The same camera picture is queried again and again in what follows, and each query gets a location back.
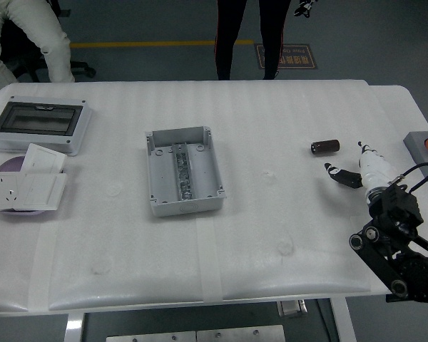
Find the black pants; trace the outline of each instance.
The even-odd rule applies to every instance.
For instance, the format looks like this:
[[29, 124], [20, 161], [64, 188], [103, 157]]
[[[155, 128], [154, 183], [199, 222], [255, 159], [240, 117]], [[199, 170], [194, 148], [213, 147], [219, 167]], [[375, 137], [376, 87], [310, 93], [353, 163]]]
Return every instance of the black pants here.
[[[247, 0], [217, 0], [218, 28], [215, 65], [219, 80], [229, 80], [233, 46], [243, 20]], [[265, 79], [273, 79], [282, 53], [282, 36], [290, 0], [259, 0], [260, 31], [265, 49]]]

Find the black capacitor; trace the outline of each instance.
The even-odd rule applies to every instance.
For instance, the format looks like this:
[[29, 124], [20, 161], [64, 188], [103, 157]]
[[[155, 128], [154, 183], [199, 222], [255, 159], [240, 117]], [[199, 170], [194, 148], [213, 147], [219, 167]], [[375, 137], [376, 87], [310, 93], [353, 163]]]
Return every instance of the black capacitor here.
[[337, 140], [317, 141], [311, 144], [311, 152], [313, 155], [319, 153], [337, 152], [340, 150], [340, 142]]

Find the yellow floor line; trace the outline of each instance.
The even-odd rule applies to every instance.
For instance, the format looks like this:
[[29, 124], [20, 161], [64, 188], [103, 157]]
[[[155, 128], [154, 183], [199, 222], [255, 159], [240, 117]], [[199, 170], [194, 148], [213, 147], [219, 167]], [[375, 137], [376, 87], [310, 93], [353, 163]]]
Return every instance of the yellow floor line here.
[[[149, 46], [207, 46], [215, 41], [112, 41], [103, 43], [71, 43], [71, 48], [141, 48]], [[237, 40], [237, 45], [251, 45], [251, 39]]]

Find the black chair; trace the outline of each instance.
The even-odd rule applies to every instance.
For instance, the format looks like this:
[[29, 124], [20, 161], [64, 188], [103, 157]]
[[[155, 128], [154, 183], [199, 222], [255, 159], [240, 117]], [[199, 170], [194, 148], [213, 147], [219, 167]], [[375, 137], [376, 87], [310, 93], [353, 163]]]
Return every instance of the black chair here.
[[[62, 10], [57, 0], [47, 0], [54, 13], [59, 17]], [[1, 29], [1, 55], [0, 59], [12, 67], [12, 72], [18, 78], [28, 73], [33, 82], [39, 82], [36, 71], [47, 69], [48, 66], [40, 49], [27, 38], [27, 35], [11, 20], [5, 20]], [[74, 75], [86, 75], [93, 78], [96, 70], [89, 67], [86, 62], [71, 61]]]

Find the open junction box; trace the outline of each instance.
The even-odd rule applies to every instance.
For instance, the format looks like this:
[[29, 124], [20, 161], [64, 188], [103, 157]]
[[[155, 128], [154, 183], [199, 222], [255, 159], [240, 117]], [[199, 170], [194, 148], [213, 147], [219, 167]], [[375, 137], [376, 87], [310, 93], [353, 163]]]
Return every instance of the open junction box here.
[[146, 132], [149, 188], [155, 216], [220, 209], [220, 180], [211, 129], [206, 126]]

